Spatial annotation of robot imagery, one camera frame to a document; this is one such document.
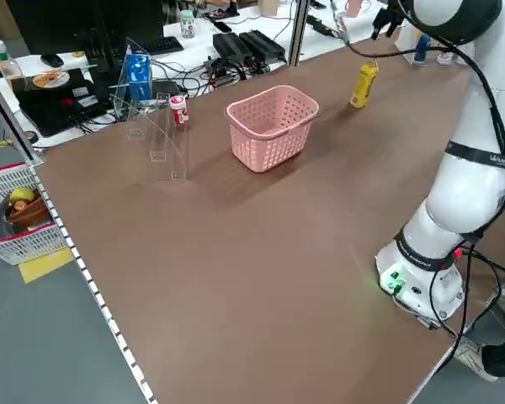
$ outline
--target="robotic arm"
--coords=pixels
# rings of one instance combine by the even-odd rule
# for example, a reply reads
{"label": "robotic arm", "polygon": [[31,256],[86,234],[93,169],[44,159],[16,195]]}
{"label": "robotic arm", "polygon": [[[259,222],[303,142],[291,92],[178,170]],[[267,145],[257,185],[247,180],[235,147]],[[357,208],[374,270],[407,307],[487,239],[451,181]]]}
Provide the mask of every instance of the robotic arm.
{"label": "robotic arm", "polygon": [[376,16],[372,39],[388,24],[391,37],[408,14],[423,32],[463,45],[483,35],[501,10],[501,0],[389,0]]}
{"label": "robotic arm", "polygon": [[373,39],[388,24],[391,36],[404,19],[442,43],[475,41],[475,62],[489,83],[484,88],[473,75],[428,197],[376,256],[381,288],[437,326],[465,298],[457,247],[476,243],[505,207],[505,139],[497,135],[505,138],[505,0],[389,0]]}

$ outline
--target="clear acrylic stand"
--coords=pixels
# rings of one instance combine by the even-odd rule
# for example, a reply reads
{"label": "clear acrylic stand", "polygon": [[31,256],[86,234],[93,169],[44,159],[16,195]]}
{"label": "clear acrylic stand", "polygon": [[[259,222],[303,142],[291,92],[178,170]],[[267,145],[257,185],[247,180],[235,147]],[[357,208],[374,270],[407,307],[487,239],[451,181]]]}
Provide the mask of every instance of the clear acrylic stand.
{"label": "clear acrylic stand", "polygon": [[163,163],[172,181],[187,179],[189,159],[189,127],[176,125],[168,107],[169,94],[158,93],[150,102],[121,103],[129,110],[124,123],[125,135],[132,141],[144,141],[152,162]]}
{"label": "clear acrylic stand", "polygon": [[[125,54],[149,54],[135,41],[127,38]],[[125,135],[130,141],[149,142],[152,162],[164,163],[172,181],[187,179],[189,131],[187,125],[176,125],[169,108],[171,95],[154,93],[150,100],[129,99],[129,84],[125,64],[116,86],[113,104],[116,116],[126,121]]]}

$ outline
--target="desk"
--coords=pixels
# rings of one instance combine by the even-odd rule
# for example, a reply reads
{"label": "desk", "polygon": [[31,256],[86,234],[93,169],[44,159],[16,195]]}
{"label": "desk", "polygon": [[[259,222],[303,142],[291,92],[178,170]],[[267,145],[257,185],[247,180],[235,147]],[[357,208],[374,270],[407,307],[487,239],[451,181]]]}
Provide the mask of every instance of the desk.
{"label": "desk", "polygon": [[[160,181],[122,124],[36,168],[158,402],[398,404],[445,355],[444,332],[381,292],[374,255],[428,192],[468,74],[380,60],[354,110],[362,63],[337,50],[191,100],[186,182]],[[277,84],[321,115],[298,157],[251,173],[223,109]],[[505,265],[505,216],[480,249]],[[474,318],[493,282],[472,279]]]}
{"label": "desk", "polygon": [[[381,4],[376,0],[370,0],[370,4],[366,3],[367,2],[364,2],[363,11],[356,19],[347,19],[348,32],[350,33],[350,38],[352,41],[359,41],[370,37],[370,34],[372,32],[372,21],[374,20],[375,15],[377,14],[380,7],[382,7]],[[295,12],[295,9],[296,6],[294,5],[292,14]],[[273,38],[288,23],[287,19],[255,19],[256,17],[260,16],[257,6],[240,9],[239,12],[240,16],[231,19],[225,19],[225,22],[227,22],[231,26],[232,30],[237,34],[240,34],[241,32],[247,32],[251,29],[260,29],[268,37]],[[311,14],[315,15],[319,19],[322,19],[324,23],[331,28],[336,28],[335,23],[332,20],[332,11],[330,8],[324,10],[312,9]],[[281,4],[277,17],[290,17],[290,4]],[[158,61],[164,61],[166,63],[177,62],[182,65],[186,71],[188,71],[197,66],[200,66],[204,61],[206,61],[208,56],[217,57],[217,52],[212,45],[212,37],[213,34],[219,34],[220,31],[215,26],[213,26],[211,22],[205,19],[196,19],[195,21],[195,37],[190,40],[186,40],[181,37],[179,24],[170,24],[165,26],[165,35],[177,37],[183,45],[184,50],[168,55],[155,56],[155,59]],[[288,27],[277,38],[277,42],[286,50],[290,48],[292,29],[293,22],[290,22]],[[344,44],[341,40],[320,35],[309,25],[307,25],[305,38],[301,49],[302,59],[310,59],[314,56],[333,51],[343,46]],[[88,66],[88,61],[85,57],[76,58],[73,57],[70,53],[60,54],[60,57],[64,61],[63,68],[67,70],[72,68],[86,68]],[[37,55],[20,57],[17,59],[17,61],[19,62],[19,65],[21,66],[21,69],[23,70],[25,76],[34,76],[35,74],[41,72],[48,72],[53,70],[51,67],[45,65],[40,60],[40,56]],[[271,65],[271,68],[274,70],[280,66],[283,66],[282,62]],[[205,80],[199,77],[200,73],[201,71],[196,72],[195,74],[191,74],[190,77],[199,79],[201,83],[205,83]],[[167,72],[167,74],[170,77],[175,75],[175,73],[170,70]],[[161,68],[156,67],[154,68],[153,76],[155,78],[164,78],[165,73],[161,70]],[[190,87],[194,87],[196,83],[197,82],[194,82],[192,80],[186,82],[186,84]],[[19,102],[15,98],[11,88],[5,79],[0,79],[0,92],[6,99],[9,108],[15,113],[15,116],[17,117],[21,127],[24,130],[34,130],[37,132],[37,129],[35,129],[34,126],[32,126],[32,124],[19,111]],[[112,119],[108,117],[101,117],[98,118],[98,120],[103,122],[112,121]],[[100,127],[90,124],[87,124],[87,126],[94,130],[100,129]],[[73,128],[49,138],[41,138],[35,145],[42,147],[55,146],[57,144],[63,143],[64,141],[69,141],[80,136],[83,136],[82,131],[77,128]]]}

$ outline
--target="lemon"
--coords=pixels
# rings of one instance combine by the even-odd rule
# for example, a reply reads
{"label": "lemon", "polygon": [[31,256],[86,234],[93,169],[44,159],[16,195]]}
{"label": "lemon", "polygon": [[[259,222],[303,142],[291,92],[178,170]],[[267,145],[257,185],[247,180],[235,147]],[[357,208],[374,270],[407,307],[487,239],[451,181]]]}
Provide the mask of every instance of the lemon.
{"label": "lemon", "polygon": [[16,188],[13,190],[11,195],[9,195],[9,201],[15,203],[19,199],[27,199],[28,201],[33,201],[35,199],[34,191],[28,188]]}

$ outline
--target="keyboard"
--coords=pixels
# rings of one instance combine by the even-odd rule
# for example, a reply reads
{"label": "keyboard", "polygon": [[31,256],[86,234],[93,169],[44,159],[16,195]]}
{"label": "keyboard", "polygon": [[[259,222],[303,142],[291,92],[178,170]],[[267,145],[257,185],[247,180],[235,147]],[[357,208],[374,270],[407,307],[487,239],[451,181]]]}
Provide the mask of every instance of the keyboard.
{"label": "keyboard", "polygon": [[165,36],[157,38],[151,42],[141,42],[140,45],[150,55],[163,55],[165,53],[179,52],[183,50],[183,46],[179,43],[175,36]]}

